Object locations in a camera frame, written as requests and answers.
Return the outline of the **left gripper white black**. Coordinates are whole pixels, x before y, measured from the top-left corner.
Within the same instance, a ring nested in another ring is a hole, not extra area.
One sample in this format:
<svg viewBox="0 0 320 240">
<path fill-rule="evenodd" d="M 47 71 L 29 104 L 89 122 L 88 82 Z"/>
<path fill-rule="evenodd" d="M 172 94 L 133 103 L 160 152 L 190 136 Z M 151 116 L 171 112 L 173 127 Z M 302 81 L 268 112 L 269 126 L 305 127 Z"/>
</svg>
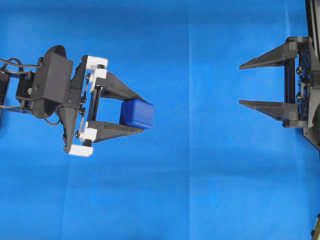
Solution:
<svg viewBox="0 0 320 240">
<path fill-rule="evenodd" d="M 108 72 L 107 66 L 106 58 L 84 55 L 75 69 L 67 91 L 67 103 L 61 106 L 63 150 L 67 154 L 89 157 L 93 153 L 93 143 L 144 132 L 142 128 L 95 121 L 100 97 L 146 102 L 112 72 Z"/>
</svg>

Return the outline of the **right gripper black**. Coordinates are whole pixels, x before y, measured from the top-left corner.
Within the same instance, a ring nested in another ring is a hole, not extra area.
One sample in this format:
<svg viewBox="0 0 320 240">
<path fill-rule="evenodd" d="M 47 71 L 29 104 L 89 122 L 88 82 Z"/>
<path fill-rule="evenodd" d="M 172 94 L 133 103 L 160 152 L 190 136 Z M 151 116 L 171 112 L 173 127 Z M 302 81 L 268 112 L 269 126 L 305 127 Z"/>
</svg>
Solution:
<svg viewBox="0 0 320 240">
<path fill-rule="evenodd" d="M 285 102 L 239 100 L 239 104 L 282 121 L 285 128 L 320 127 L 320 48 L 311 37 L 286 43 L 240 65 L 239 69 L 285 69 Z"/>
</svg>

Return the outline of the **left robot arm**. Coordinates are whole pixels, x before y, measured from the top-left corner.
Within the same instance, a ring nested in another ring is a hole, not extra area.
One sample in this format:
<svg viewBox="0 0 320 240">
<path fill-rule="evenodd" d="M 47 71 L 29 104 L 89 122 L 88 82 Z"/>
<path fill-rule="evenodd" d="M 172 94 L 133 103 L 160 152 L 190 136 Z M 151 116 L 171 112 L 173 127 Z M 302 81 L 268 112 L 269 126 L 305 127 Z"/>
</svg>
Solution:
<svg viewBox="0 0 320 240">
<path fill-rule="evenodd" d="M 79 65 L 59 46 L 24 64 L 1 60 L 0 110 L 62 126 L 63 151 L 89 157 L 93 145 L 144 132 L 154 124 L 155 107 L 108 71 L 108 60 L 84 55 Z M 101 99 L 120 101 L 118 122 L 97 119 Z"/>
</svg>

